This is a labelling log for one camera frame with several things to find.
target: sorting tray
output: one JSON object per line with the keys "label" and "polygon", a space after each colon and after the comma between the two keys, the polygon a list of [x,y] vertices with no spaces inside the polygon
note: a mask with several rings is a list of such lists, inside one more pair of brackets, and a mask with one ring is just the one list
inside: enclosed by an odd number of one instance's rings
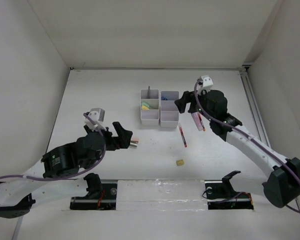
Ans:
{"label": "sorting tray", "polygon": [[162,128],[176,128],[179,122],[179,111],[175,100],[179,99],[178,91],[161,91],[160,125]]}

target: screw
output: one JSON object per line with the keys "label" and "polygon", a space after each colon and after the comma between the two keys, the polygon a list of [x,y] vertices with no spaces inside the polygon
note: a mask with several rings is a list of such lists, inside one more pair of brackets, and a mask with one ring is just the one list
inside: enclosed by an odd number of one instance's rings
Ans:
{"label": "screw", "polygon": [[212,194],[212,187],[208,186],[206,189],[206,194]]}
{"label": "screw", "polygon": [[117,189],[116,188],[111,188],[110,194],[111,195],[116,195],[117,194]]}

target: white table surface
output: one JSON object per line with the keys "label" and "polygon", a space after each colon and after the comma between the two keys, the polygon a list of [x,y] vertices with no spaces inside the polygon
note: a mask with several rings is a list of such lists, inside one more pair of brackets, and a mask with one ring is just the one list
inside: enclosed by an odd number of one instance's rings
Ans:
{"label": "white table surface", "polygon": [[[240,78],[235,70],[72,70],[57,115],[48,151],[85,136],[83,113],[91,108],[105,110],[105,126],[120,122],[139,137],[137,149],[107,151],[93,170],[101,179],[220,179],[240,170],[249,176],[262,171],[235,147],[225,143],[209,128],[198,131],[189,113],[179,115],[188,147],[177,128],[141,126],[140,90],[192,91],[196,79],[210,75],[213,89],[224,92],[228,111],[257,135],[256,126]],[[176,160],[183,159],[182,167]]]}
{"label": "white table surface", "polygon": [[[179,91],[181,96],[183,91],[193,89],[199,76],[207,74],[213,79],[214,89],[227,97],[228,111],[256,135],[238,71],[72,70],[48,151],[84,136],[83,112],[101,107],[106,111],[107,126],[119,121],[140,140],[137,149],[106,153],[94,169],[102,179],[220,179],[233,170],[262,177],[252,161],[212,133],[207,121],[207,131],[198,132],[190,114],[180,115],[188,148],[184,148],[178,129],[141,126],[141,89],[150,85],[159,91]],[[176,166],[178,159],[184,159],[185,164]],[[254,211],[207,210],[206,201],[195,194],[204,183],[187,181],[175,181],[179,188],[173,194],[162,193],[162,189],[156,194],[156,188],[146,190],[148,187],[142,182],[132,186],[121,181],[117,196],[120,209],[116,211],[68,210],[69,199],[39,206],[24,216],[18,239],[69,240],[84,236],[130,240],[300,240],[300,215],[288,208],[276,208],[264,197],[252,195]],[[162,194],[169,201],[175,198],[175,204],[163,202]],[[185,199],[191,199],[191,205],[178,202]]]}

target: wire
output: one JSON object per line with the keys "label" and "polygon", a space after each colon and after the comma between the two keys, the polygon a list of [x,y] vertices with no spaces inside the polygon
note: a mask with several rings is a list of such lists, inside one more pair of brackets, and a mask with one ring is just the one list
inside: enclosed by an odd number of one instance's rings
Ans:
{"label": "wire", "polygon": [[[207,193],[207,191],[208,190],[205,190],[203,193],[202,193],[202,197],[204,198],[204,199],[208,199],[207,197],[205,197],[204,196],[204,194],[205,193]],[[247,194],[247,193],[245,193],[244,191],[241,191],[241,192],[239,192],[238,194],[236,194],[235,196],[233,196],[233,197],[230,197],[230,198],[227,198],[227,199],[224,199],[224,200],[221,200],[221,201],[214,201],[213,203],[214,204],[223,204],[223,203],[226,203],[226,202],[228,202],[228,201],[230,201],[230,200],[232,200],[232,199],[237,199],[241,194]]]}
{"label": "wire", "polygon": [[[268,154],[269,156],[271,156],[274,160],[276,160],[278,163],[280,163],[291,175],[292,177],[296,180],[296,182],[299,184],[300,186],[300,178],[283,162],[281,161],[277,156],[275,156],[272,152],[270,152],[269,150],[267,150],[265,147],[263,147],[259,142],[257,142],[255,139],[250,138],[250,136],[245,133],[244,131],[240,130],[239,128],[236,128],[235,126],[229,125],[227,123],[224,123],[212,116],[210,116],[205,110],[204,108],[201,106],[199,98],[198,98],[198,91],[197,91],[197,86],[198,84],[202,81],[202,79],[198,79],[194,85],[194,97],[196,100],[196,104],[199,106],[199,108],[201,109],[201,112],[203,114],[203,116],[207,119],[209,119],[210,121],[214,121],[222,126],[225,126],[227,128],[231,128],[235,131],[237,131],[238,133],[240,133],[241,135],[243,135],[244,137],[246,137],[248,140],[250,140],[252,143],[254,143],[260,150],[262,150],[263,152],[265,152],[266,154]],[[286,205],[287,208],[291,209],[292,211],[299,213],[300,214],[300,210],[295,209],[289,205]]]}
{"label": "wire", "polygon": [[[85,118],[87,118],[94,126],[96,125],[96,123],[87,114],[84,113],[83,116]],[[103,134],[102,134],[102,132],[99,128],[97,128],[97,131],[99,132],[99,134],[101,136],[103,136]],[[39,182],[53,182],[53,181],[59,181],[59,180],[68,180],[68,179],[71,179],[71,178],[75,178],[79,175],[82,175],[86,172],[89,172],[90,170],[95,168],[97,165],[99,165],[105,157],[106,150],[107,150],[107,147],[106,147],[106,144],[104,144],[103,150],[102,150],[102,153],[101,153],[101,157],[95,164],[93,164],[91,167],[89,167],[89,168],[87,168],[83,171],[77,172],[77,173],[69,175],[69,176],[59,176],[59,177],[54,177],[54,178],[41,178],[41,177],[28,176],[28,175],[13,174],[13,175],[0,176],[0,180],[1,179],[8,179],[8,178],[30,179],[30,180],[39,181]]]}
{"label": "wire", "polygon": [[106,190],[103,190],[103,191],[102,191],[101,197],[99,198],[99,200],[98,200],[98,202],[97,202],[97,208],[96,208],[96,209],[100,208],[101,201],[102,201],[102,199],[103,199],[104,196],[105,196],[105,192],[106,192]]}

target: white wall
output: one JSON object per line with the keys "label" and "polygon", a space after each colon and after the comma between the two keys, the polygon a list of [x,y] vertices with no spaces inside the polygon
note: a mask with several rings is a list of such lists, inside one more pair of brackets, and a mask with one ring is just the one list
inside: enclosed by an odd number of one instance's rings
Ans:
{"label": "white wall", "polygon": [[[0,0],[0,176],[21,174],[48,145],[68,69],[26,0]],[[0,240],[16,219],[0,218]]]}
{"label": "white wall", "polygon": [[283,1],[248,73],[272,147],[300,158],[300,0]]}
{"label": "white wall", "polygon": [[277,0],[29,0],[68,67],[236,68]]}

